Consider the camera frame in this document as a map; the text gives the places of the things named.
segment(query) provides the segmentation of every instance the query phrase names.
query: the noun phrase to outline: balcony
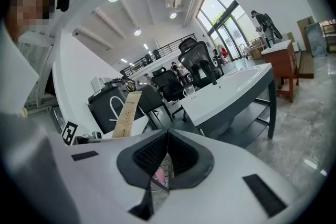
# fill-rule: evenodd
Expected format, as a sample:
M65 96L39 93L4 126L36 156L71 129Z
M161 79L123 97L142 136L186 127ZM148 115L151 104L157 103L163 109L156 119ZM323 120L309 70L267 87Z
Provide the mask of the balcony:
M190 37L197 40L196 37L195 37L195 33L190 34L188 36L185 36L183 38L180 38L178 40L175 40L174 42L171 42L164 47L153 50L151 55L148 54L147 56L144 56L141 59L133 62L134 66L129 66L129 67L123 69L123 71L125 72L127 77L133 75L134 73L136 73L139 70L141 70L142 68L150 65L151 63L155 62L156 60L159 60L160 58L162 58L166 55L169 55L174 51L179 50L178 46L181 44L181 42L184 41L187 38L190 38Z

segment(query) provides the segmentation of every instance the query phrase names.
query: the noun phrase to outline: wooden cabinet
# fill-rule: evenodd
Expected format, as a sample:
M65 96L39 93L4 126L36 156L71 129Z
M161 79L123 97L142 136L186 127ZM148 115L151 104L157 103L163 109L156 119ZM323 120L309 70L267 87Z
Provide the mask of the wooden cabinet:
M274 47L266 49L263 53L265 61L272 64L274 76L281 81L281 89L277 89L277 96L288 95L289 102L293 103L294 89L299 85L299 70L292 42L287 40L274 44Z

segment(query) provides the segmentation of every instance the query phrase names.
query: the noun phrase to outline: black office chair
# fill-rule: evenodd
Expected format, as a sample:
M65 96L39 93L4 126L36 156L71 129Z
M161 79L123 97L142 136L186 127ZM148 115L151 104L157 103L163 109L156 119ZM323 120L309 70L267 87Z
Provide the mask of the black office chair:
M224 74L218 60L217 64L219 69L213 64L208 49L203 41L192 44L191 48L179 55L178 58L191 73L193 84L199 88L207 86L210 83L216 84L216 80ZM200 69L206 74L205 78L201 78Z
M181 100L184 98L183 95L183 86L179 83L177 80L176 75L171 70L166 70L164 67L160 68L157 71L153 72L154 77L152 78L152 81L159 86L159 90L162 92L163 97L167 100L167 102L170 101L176 101ZM177 109L172 115L176 114L177 112L183 110L183 107L181 106L179 109ZM183 111L183 118L182 120L185 122L186 119L186 113Z
M188 37L187 39L181 42L181 44L179 45L179 49L181 53L184 53L188 49L191 49L192 47L194 47L196 44L197 44L197 40L195 40L192 37Z
M150 85L145 85L139 88L138 91L141 91L141 97L139 99L138 105L142 109L142 111L148 116L148 118L150 119L150 121L152 122L152 124L155 126L156 129L158 128L156 127L154 121L152 120L149 112L153 111L154 109L157 109L160 106L163 106L170 120L173 121L172 115L170 114L167 106L162 101L162 97L157 88Z
M147 64L150 64L150 63L153 62L153 60L152 60L152 58L151 58L151 56L150 56L149 54L146 54L146 55L145 55L145 59L146 59L146 61L147 61Z
M153 54L156 60L159 60L161 58L161 55L158 50L153 50Z

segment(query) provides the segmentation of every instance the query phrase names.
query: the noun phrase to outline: glass cup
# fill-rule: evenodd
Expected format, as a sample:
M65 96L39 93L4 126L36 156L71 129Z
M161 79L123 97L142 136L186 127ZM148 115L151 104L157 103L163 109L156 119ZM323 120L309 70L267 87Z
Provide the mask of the glass cup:
M195 93L195 89L194 89L194 86L193 86L193 85L190 85L190 86L185 87L185 88L183 89L183 95L184 95L185 97L187 97L187 96L191 96L191 95L193 95L194 93Z

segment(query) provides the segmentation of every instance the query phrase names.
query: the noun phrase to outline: brown paper bag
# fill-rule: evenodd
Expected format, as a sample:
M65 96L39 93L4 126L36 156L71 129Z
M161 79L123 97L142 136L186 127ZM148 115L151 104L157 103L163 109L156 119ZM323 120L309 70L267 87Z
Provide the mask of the brown paper bag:
M130 92L122 108L112 138L131 136L136 107L141 96L141 91Z

